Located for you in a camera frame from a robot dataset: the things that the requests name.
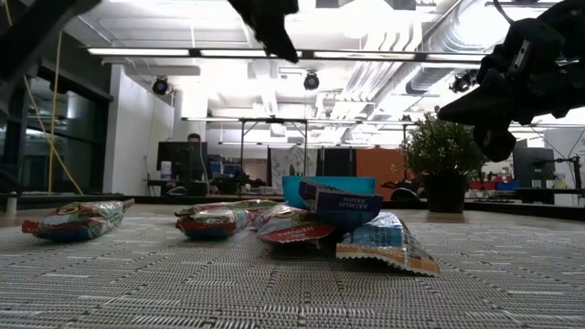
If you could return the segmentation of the red green chocolate chip bar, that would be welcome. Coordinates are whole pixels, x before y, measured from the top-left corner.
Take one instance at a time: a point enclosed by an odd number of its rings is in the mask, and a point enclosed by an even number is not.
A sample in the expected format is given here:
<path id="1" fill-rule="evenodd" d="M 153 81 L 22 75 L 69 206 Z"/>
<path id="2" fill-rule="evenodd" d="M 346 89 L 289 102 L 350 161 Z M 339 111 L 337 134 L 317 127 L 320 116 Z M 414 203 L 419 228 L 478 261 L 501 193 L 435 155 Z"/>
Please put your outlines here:
<path id="1" fill-rule="evenodd" d="M 198 204 L 175 212 L 175 227 L 191 239 L 226 238 L 276 205 L 267 199 Z"/>
<path id="2" fill-rule="evenodd" d="M 264 211 L 252 226 L 258 239 L 271 244 L 316 242 L 335 230 L 335 225 L 319 220 L 315 213 L 285 204 Z"/>
<path id="3" fill-rule="evenodd" d="M 96 239 L 118 228 L 125 212 L 133 205 L 133 198 L 124 201 L 72 202 L 41 219 L 25 220 L 22 232 L 55 242 Z"/>

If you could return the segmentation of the black partition panel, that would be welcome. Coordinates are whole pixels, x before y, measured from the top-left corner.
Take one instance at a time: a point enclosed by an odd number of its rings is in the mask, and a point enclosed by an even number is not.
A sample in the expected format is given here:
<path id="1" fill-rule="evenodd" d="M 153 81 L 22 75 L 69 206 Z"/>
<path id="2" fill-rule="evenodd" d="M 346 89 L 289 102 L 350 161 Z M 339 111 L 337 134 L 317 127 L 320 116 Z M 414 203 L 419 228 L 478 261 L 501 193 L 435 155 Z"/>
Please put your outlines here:
<path id="1" fill-rule="evenodd" d="M 323 148 L 318 152 L 316 174 L 321 176 L 356 176 L 356 149 Z"/>

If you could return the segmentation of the black office chair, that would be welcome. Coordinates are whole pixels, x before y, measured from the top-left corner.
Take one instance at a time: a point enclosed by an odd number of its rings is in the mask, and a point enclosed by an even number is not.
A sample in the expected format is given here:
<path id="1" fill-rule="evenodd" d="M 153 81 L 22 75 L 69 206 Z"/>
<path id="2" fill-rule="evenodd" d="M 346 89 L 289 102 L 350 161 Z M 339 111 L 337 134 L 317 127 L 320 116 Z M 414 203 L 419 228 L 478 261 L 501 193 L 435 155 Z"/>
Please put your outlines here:
<path id="1" fill-rule="evenodd" d="M 399 180 L 397 182 L 385 182 L 382 188 L 391 189 L 392 201 L 419 201 L 425 197 L 425 188 L 419 181 Z"/>

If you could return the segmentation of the grey woven placemat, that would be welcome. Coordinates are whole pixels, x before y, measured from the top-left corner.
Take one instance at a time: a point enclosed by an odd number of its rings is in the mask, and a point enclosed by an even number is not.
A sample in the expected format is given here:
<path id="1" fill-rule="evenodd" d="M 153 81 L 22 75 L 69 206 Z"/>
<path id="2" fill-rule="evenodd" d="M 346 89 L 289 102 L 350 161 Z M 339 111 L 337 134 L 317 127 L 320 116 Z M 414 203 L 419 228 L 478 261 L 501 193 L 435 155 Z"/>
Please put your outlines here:
<path id="1" fill-rule="evenodd" d="M 439 276 L 275 249 L 252 230 L 190 240 L 148 207 L 81 243 L 0 228 L 0 329 L 585 329 L 585 223 L 399 216 Z"/>

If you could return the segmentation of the silver ceiling air duct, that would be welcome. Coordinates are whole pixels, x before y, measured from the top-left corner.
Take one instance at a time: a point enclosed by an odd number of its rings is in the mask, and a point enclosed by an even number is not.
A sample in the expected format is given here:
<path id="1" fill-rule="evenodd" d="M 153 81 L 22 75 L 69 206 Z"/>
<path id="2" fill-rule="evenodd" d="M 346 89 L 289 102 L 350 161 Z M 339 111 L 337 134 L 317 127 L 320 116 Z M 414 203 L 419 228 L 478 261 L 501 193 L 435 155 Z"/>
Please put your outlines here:
<path id="1" fill-rule="evenodd" d="M 498 32 L 497 10 L 487 7 L 492 0 L 461 0 L 422 43 L 422 51 L 471 53 L 486 52 L 502 37 Z M 419 64 L 406 83 L 408 94 L 424 94 L 445 78 L 452 69 L 431 68 Z"/>

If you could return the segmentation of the black metal stand frame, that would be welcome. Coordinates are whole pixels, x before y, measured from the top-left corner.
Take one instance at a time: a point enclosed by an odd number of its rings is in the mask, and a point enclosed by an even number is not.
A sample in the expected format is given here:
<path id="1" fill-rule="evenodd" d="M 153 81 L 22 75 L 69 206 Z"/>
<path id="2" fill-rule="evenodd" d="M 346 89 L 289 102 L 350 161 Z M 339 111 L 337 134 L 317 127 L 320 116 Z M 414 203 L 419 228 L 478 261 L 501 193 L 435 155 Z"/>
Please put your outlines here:
<path id="1" fill-rule="evenodd" d="M 264 122 L 264 123 L 269 123 L 269 124 L 274 124 L 274 123 L 278 123 L 278 124 L 291 124 L 293 127 L 295 127 L 303 136 L 303 155 L 304 155 L 304 159 L 303 159 L 303 175 L 307 175 L 308 174 L 308 170 L 307 170 L 307 149 L 308 149 L 308 127 L 309 127 L 309 123 L 307 119 L 284 119 L 284 118 L 276 118 L 274 116 L 271 117 L 266 117 L 266 118 L 240 118 L 239 122 L 241 123 L 241 135 L 240 135 L 240 142 L 239 142 L 239 147 L 240 147 L 240 153 L 239 153 L 239 158 L 240 158 L 240 170 L 243 170 L 243 160 L 244 160 L 244 141 L 245 141 L 245 135 L 250 131 L 253 130 L 255 128 L 255 126 L 259 123 L 259 122 Z"/>

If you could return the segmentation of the potted green artificial plant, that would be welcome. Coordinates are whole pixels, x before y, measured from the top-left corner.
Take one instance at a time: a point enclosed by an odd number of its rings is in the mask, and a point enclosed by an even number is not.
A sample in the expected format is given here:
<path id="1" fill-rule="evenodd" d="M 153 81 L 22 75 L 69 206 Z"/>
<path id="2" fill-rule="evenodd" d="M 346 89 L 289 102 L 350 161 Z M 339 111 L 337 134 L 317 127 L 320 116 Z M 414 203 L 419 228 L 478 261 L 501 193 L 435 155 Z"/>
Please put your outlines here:
<path id="1" fill-rule="evenodd" d="M 461 214 L 469 178 L 487 162 L 472 128 L 427 113 L 416 121 L 400 149 L 406 168 L 422 182 L 429 211 Z"/>

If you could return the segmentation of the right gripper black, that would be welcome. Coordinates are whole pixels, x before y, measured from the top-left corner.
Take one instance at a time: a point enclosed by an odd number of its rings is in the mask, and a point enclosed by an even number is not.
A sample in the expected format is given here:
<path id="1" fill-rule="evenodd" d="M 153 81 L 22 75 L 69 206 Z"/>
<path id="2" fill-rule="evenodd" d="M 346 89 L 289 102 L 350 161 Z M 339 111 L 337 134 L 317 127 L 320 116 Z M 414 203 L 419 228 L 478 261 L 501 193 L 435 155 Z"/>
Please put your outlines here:
<path id="1" fill-rule="evenodd" d="M 512 21 L 501 49 L 507 72 L 480 71 L 474 90 L 438 112 L 442 121 L 474 126 L 475 143 L 495 163 L 516 146 L 511 121 L 563 118 L 585 107 L 585 0 L 561 0 L 536 18 Z"/>

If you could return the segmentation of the orange partition panel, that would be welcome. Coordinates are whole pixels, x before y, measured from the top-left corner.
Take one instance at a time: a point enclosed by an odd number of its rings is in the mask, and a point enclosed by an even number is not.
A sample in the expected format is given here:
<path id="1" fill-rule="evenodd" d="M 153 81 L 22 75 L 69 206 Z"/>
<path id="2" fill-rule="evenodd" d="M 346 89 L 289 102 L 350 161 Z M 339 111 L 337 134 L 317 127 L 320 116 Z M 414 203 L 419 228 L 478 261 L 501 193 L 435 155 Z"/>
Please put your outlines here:
<path id="1" fill-rule="evenodd" d="M 375 193 L 382 195 L 389 201 L 393 188 L 382 185 L 396 183 L 404 178 L 404 154 L 399 149 L 358 149 L 356 151 L 356 175 L 373 177 L 375 179 Z"/>

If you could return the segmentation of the purple green oatmeal raisin bar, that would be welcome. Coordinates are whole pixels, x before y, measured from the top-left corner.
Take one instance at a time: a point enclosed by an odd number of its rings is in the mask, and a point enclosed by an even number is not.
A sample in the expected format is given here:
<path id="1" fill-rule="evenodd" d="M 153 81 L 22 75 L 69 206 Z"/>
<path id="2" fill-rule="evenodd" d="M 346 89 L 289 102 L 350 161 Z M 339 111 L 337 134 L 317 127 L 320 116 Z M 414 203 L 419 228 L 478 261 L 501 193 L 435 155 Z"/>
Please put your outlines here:
<path id="1" fill-rule="evenodd" d="M 383 196 L 350 192 L 302 178 L 299 195 L 309 210 L 323 222 L 347 232 L 374 219 L 383 205 Z"/>

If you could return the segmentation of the black desk monitor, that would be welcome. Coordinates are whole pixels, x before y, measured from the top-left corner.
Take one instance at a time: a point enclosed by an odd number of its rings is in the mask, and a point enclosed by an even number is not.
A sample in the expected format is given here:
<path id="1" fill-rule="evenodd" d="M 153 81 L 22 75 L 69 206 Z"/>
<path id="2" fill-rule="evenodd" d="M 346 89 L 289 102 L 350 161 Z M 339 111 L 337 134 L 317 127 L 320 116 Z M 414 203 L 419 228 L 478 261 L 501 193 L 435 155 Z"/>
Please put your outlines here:
<path id="1" fill-rule="evenodd" d="M 210 173 L 207 143 L 160 142 L 156 158 L 156 170 L 159 172 L 162 161 L 173 164 L 171 180 L 205 181 Z"/>

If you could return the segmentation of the teal plastic bin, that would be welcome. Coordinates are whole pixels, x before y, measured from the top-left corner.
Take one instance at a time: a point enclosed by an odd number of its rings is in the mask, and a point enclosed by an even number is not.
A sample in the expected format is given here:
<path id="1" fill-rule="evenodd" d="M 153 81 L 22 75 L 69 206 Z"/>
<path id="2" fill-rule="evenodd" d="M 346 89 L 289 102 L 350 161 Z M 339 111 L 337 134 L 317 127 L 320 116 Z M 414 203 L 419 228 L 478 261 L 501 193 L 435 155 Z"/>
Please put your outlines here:
<path id="1" fill-rule="evenodd" d="M 282 178 L 283 199 L 288 206 L 305 208 L 304 202 L 299 194 L 301 179 L 302 177 L 299 175 L 287 175 Z M 362 194 L 374 194 L 376 187 L 374 177 L 309 176 L 309 179 L 322 185 Z"/>

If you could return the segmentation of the blue orange-edged granola bar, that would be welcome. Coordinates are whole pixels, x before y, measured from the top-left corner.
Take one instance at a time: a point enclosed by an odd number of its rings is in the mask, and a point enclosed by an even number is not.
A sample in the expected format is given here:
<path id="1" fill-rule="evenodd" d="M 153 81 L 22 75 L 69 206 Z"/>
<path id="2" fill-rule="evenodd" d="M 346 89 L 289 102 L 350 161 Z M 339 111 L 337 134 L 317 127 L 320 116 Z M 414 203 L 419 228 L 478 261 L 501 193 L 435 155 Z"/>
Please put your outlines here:
<path id="1" fill-rule="evenodd" d="M 346 233 L 335 246 L 338 259 L 381 260 L 401 271 L 438 276 L 440 265 L 393 213 L 384 212 Z"/>

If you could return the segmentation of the white patterned board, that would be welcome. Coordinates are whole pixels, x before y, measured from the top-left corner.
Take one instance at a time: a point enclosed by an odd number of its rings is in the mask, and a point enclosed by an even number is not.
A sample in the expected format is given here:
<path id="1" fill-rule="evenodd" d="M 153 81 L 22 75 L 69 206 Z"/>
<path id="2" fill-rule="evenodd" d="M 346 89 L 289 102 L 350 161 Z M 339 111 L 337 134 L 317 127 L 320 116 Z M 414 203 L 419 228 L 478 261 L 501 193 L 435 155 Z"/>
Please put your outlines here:
<path id="1" fill-rule="evenodd" d="M 316 175 L 318 149 L 300 146 L 270 148 L 271 186 L 282 191 L 282 178 L 287 175 Z"/>

